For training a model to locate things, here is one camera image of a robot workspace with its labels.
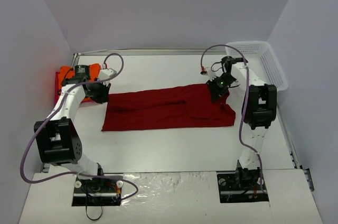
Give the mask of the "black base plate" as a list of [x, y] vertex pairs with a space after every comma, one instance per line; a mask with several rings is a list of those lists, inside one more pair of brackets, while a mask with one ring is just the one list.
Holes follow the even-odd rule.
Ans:
[[122, 175], [106, 175], [104, 179], [76, 178], [73, 188], [73, 207], [120, 206], [124, 185]]
[[255, 203], [268, 202], [264, 181], [249, 178], [241, 184], [236, 179], [235, 172], [217, 172], [217, 182], [220, 203]]

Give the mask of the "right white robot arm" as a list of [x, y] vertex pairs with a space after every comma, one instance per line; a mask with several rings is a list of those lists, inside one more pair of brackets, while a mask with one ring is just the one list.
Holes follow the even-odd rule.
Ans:
[[243, 151], [234, 175], [236, 186], [245, 189], [262, 176], [260, 151], [265, 134], [276, 119], [277, 87], [259, 78], [243, 58], [226, 56], [219, 63], [223, 71], [220, 76], [212, 70], [207, 72], [212, 102], [228, 94], [235, 82], [245, 91], [239, 128]]

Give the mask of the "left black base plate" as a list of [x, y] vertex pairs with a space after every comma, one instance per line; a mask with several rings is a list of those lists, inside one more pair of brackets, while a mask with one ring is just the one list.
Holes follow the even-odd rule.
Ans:
[[73, 188], [73, 207], [120, 206], [124, 185], [122, 175], [106, 175], [104, 179], [76, 178]]

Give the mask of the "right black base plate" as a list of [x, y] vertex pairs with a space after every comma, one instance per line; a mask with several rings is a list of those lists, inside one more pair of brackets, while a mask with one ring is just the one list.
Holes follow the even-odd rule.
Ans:
[[217, 182], [220, 203], [255, 203], [268, 202], [264, 181], [249, 178], [241, 184], [236, 179], [235, 172], [217, 172]]

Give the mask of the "dark red t-shirt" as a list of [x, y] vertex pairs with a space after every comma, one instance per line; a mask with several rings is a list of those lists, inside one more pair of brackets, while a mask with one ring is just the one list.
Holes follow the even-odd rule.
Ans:
[[229, 127], [227, 96], [212, 102], [205, 83], [109, 95], [102, 131]]

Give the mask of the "folded orange t-shirt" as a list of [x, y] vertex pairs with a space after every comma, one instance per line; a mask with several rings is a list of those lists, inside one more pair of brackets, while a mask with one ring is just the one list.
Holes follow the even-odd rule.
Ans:
[[[89, 65], [90, 81], [95, 81], [95, 79], [97, 79], [100, 69], [101, 69], [101, 66], [98, 63]], [[59, 73], [60, 73], [61, 83], [63, 80], [70, 79], [75, 75], [73, 67], [69, 67], [69, 66], [61, 66]]]

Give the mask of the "white plastic basket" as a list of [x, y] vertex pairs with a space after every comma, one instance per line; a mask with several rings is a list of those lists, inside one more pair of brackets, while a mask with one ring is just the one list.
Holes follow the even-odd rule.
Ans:
[[279, 61], [265, 41], [238, 41], [227, 45], [239, 50], [248, 60], [249, 68], [263, 81], [273, 84], [277, 91], [287, 90], [288, 82], [279, 64]]

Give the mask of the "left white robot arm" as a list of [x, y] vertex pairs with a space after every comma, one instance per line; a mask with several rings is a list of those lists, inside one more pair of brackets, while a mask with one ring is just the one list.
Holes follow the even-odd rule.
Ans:
[[101, 191], [106, 185], [103, 169], [83, 154], [73, 121], [85, 98], [99, 104], [108, 101], [110, 80], [117, 72], [103, 67], [94, 77], [86, 65], [75, 66], [72, 71], [74, 75], [66, 76], [61, 82], [60, 97], [51, 119], [34, 125], [37, 148], [44, 164], [65, 167], [80, 179], [88, 179], [87, 185], [94, 191]]

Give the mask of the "aluminium table frame rail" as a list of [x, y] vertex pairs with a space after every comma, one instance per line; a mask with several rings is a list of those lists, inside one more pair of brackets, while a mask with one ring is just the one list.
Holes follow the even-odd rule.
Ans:
[[73, 54], [71, 66], [78, 64], [79, 59], [85, 56], [107, 56], [111, 53], [119, 53], [122, 56], [130, 55], [201, 55], [205, 49], [203, 48], [176, 48], [176, 49], [167, 49], [167, 48], [151, 48], [151, 49], [119, 49], [119, 50], [96, 50], [89, 52], [79, 52]]

